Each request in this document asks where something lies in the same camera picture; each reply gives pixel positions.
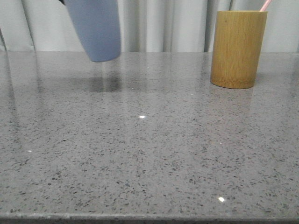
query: curtain fold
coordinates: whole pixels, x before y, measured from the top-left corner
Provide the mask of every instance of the curtain fold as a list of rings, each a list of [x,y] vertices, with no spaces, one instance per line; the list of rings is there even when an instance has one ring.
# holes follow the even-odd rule
[[[123,52],[211,52],[217,11],[263,0],[117,0]],[[268,8],[262,52],[299,51],[299,1]],[[1,0],[0,51],[84,51],[59,0]]]

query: bamboo holder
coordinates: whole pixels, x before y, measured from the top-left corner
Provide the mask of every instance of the bamboo holder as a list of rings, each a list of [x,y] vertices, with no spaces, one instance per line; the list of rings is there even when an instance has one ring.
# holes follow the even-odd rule
[[[246,89],[254,85],[267,12],[219,11],[211,83]]]

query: countertop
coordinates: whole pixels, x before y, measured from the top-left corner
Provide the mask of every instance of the countertop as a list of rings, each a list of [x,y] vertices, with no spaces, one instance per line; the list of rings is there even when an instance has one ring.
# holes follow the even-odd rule
[[[299,54],[0,53],[0,223],[299,223]]]

